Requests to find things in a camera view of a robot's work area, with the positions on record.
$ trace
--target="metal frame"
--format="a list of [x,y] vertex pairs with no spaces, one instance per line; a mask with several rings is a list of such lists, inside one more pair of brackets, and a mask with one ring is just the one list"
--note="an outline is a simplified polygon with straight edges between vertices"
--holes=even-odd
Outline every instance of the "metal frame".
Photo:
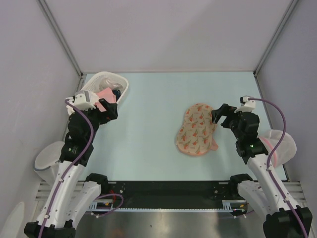
[[[131,186],[133,186],[136,182],[135,181],[110,181],[109,185],[111,186],[115,186],[115,191],[121,193],[124,198],[126,199],[126,191],[129,190]],[[146,188],[148,185],[146,184],[140,184],[140,187]],[[80,190],[82,189],[84,185],[84,181],[79,181],[77,182],[77,185],[75,187],[74,193],[72,195],[72,199],[75,198],[75,196],[80,192]],[[289,191],[289,193],[293,196],[293,198],[295,198],[295,200],[300,204],[301,207],[307,207],[307,203],[305,200],[305,196],[303,194],[301,185],[299,182],[284,182],[284,185],[286,186],[287,190]],[[217,182],[217,186],[221,186],[222,187],[228,187],[228,181],[218,181]],[[37,216],[40,214],[41,210],[44,208],[45,206],[45,202],[49,196],[51,187],[45,182],[41,182],[38,194],[36,196],[36,209],[34,212],[34,216],[33,216],[33,221],[36,221]],[[218,194],[218,195],[222,195],[220,194],[223,192],[223,190],[217,190],[217,193],[215,188],[212,187],[212,191],[213,194]],[[97,200],[98,203],[105,203],[105,202],[111,202],[111,200]],[[250,207],[248,208],[246,206],[246,201],[244,199],[239,200],[238,198],[236,198],[236,200],[232,200],[232,198],[230,200],[227,200],[224,197],[219,198],[219,202],[221,204],[221,208],[217,209],[155,209],[155,208],[149,208],[149,209],[144,209],[144,208],[119,208],[116,210],[116,212],[114,214],[112,214],[111,216],[107,217],[107,220],[95,220],[94,218],[91,218],[90,216],[86,216],[84,217],[82,220],[82,225],[83,226],[79,226],[78,227],[78,234],[83,233],[84,235],[81,235],[79,237],[86,237],[86,233],[85,230],[87,229],[87,227],[90,227],[89,225],[91,225],[92,223],[94,224],[94,226],[92,227],[93,229],[103,229],[104,226],[106,226],[106,224],[109,224],[109,227],[106,227],[107,229],[107,234],[108,235],[104,235],[105,237],[111,237],[111,232],[115,229],[120,229],[122,230],[123,228],[127,228],[127,227],[134,227],[134,232],[137,231],[144,231],[142,232],[143,236],[140,235],[140,233],[137,233],[138,235],[131,235],[132,238],[134,237],[146,237],[146,234],[149,234],[149,232],[152,232],[154,235],[157,234],[157,236],[159,237],[159,234],[161,234],[162,229],[165,226],[165,220],[164,218],[168,219],[169,222],[172,222],[171,225],[176,229],[175,231],[170,231],[169,234],[166,234],[166,237],[174,237],[175,235],[179,234],[179,230],[182,229],[182,226],[184,224],[186,224],[186,222],[188,221],[187,218],[191,218],[188,222],[189,226],[191,226],[191,229],[193,229],[195,232],[197,229],[201,229],[201,226],[206,227],[207,224],[202,223],[202,224],[195,224],[193,225],[194,222],[201,222],[202,220],[207,220],[208,223],[211,223],[211,226],[214,228],[208,228],[205,231],[205,236],[202,237],[209,237],[210,235],[217,235],[217,234],[226,234],[227,232],[225,232],[223,230],[224,229],[232,229],[233,234],[236,232],[237,234],[245,234],[244,237],[255,237],[253,235],[257,234],[257,232],[261,232],[261,226],[259,226],[259,220],[257,219],[257,215],[253,216],[248,214],[249,212],[251,212],[252,210],[250,209]],[[191,203],[197,203],[197,201],[195,200],[195,198],[191,199]],[[95,203],[92,204],[92,206],[88,209],[89,212],[91,212],[91,208],[94,206],[96,206]],[[232,210],[233,209],[244,209],[247,210],[247,217],[248,219],[243,219],[243,216],[237,216],[241,219],[239,219],[237,222],[233,221],[234,217],[232,215],[229,215],[228,213],[232,214]],[[157,220],[163,219],[163,227],[160,225],[160,223],[155,223],[157,222]],[[246,227],[250,227],[250,229],[253,231],[253,226],[255,231],[252,233],[253,235],[251,235],[249,232],[243,232],[241,233],[241,229],[244,230]],[[311,229],[310,231],[310,237],[314,238],[314,231],[313,229]]]
[[68,59],[70,60],[72,66],[74,67],[77,75],[81,78],[81,76],[83,75],[81,70],[80,70],[80,67],[72,53],[72,51],[70,50],[70,47],[65,39],[65,37],[63,36],[48,4],[46,3],[45,0],[36,0],[36,2],[39,4],[39,7],[40,9],[42,10],[45,18],[47,19],[49,25],[51,26],[54,34],[56,35],[58,41],[60,42],[63,50],[65,51]]
[[273,34],[272,39],[270,40],[270,43],[268,44],[264,54],[262,55],[260,62],[258,63],[254,75],[257,76],[259,71],[261,70],[263,64],[265,63],[268,55],[271,53],[276,41],[278,40],[279,36],[281,35],[285,25],[288,23],[288,20],[290,19],[290,16],[294,12],[295,7],[297,6],[298,2],[300,0],[292,0],[291,3],[289,4],[286,12],[284,13],[282,20],[280,21],[275,33]]
[[[284,182],[283,184],[301,206],[306,206],[299,182]],[[77,182],[72,200],[81,191],[83,185],[84,181]],[[118,209],[123,212],[231,213],[233,209],[247,211],[245,199],[232,196],[229,181],[109,181],[109,185],[113,192],[123,195],[126,202]],[[50,190],[51,187],[42,181],[35,199],[40,207],[38,211],[44,207]],[[103,203],[105,200],[101,199],[97,202]]]
[[79,83],[78,83],[78,86],[77,86],[77,89],[76,89],[76,92],[78,92],[83,86],[84,86],[84,83],[86,81],[86,77],[87,75],[86,74],[83,74]]

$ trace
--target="white plastic bin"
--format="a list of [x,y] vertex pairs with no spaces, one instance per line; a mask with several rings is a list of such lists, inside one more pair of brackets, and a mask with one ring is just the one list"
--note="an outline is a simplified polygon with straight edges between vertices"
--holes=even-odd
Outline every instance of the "white plastic bin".
[[63,141],[57,141],[47,146],[39,153],[34,162],[34,171],[51,186],[56,179],[61,149],[64,144]]

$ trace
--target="white basket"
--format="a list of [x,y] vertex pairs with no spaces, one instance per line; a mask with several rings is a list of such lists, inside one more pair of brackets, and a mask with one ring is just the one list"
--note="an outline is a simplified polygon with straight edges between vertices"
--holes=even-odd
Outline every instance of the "white basket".
[[121,91],[121,96],[117,101],[117,104],[122,102],[122,99],[126,96],[126,92],[129,88],[129,82],[126,78],[110,72],[99,72],[96,73],[81,90],[91,91],[94,93],[99,93],[106,88],[111,88],[112,90],[119,89]]

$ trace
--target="light blue table surface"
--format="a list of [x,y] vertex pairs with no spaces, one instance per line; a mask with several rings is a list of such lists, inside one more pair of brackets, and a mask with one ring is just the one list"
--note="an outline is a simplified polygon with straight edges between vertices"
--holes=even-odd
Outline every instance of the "light blue table surface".
[[[240,97],[260,97],[251,72],[123,73],[129,90],[118,109],[118,119],[99,128],[94,151],[81,175],[109,180],[228,180],[231,175],[255,176],[236,152],[230,129],[214,133],[217,151],[193,157],[181,153],[175,138],[186,109],[206,103],[240,106]],[[92,77],[88,74],[86,82]],[[259,133],[270,129],[262,103],[253,111],[261,119]],[[277,168],[281,179],[284,169]]]

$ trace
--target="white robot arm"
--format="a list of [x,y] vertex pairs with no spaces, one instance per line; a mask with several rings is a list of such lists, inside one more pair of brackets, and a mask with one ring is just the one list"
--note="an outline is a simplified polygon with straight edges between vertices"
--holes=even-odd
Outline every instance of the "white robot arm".
[[[48,200],[37,221],[27,223],[24,229],[29,238],[75,237],[77,225],[87,208],[101,193],[108,192],[107,177],[91,174],[71,201],[78,179],[94,149],[95,134],[101,124],[117,119],[117,104],[110,104],[87,91],[80,91],[65,102],[70,113],[69,133],[61,150],[57,178]],[[94,105],[96,102],[100,102],[106,111],[100,112]]]
[[226,117],[222,127],[231,129],[237,139],[239,156],[260,184],[260,187],[256,186],[252,179],[240,179],[244,175],[237,175],[237,191],[264,222],[267,238],[306,238],[312,214],[308,208],[299,206],[276,174],[270,161],[271,155],[258,138],[260,119],[252,113],[255,101],[267,102],[245,96],[240,98],[240,108],[223,104],[211,112],[213,123],[217,123],[222,116]]

